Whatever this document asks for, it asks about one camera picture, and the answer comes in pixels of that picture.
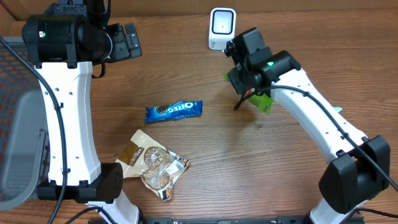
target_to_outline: wood grain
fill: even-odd
[[[238,14],[237,34],[258,27],[274,52],[288,50],[331,104],[368,136],[391,146],[391,177],[398,180],[398,9]],[[303,215],[321,198],[318,181],[326,164],[315,143],[277,103],[270,115],[238,100],[222,77],[233,67],[208,50],[208,16],[135,17],[144,55],[107,65],[91,85],[96,150],[113,162],[137,129],[192,162],[161,202],[139,179],[123,189],[147,217],[263,218]],[[20,35],[23,22],[11,32]],[[145,107],[203,100],[201,117],[145,124]],[[366,207],[398,213],[390,187]],[[2,212],[0,222],[44,223],[54,202],[28,201]],[[64,202],[63,223],[84,209]],[[364,214],[368,223],[394,223]],[[83,215],[77,223],[96,218]]]

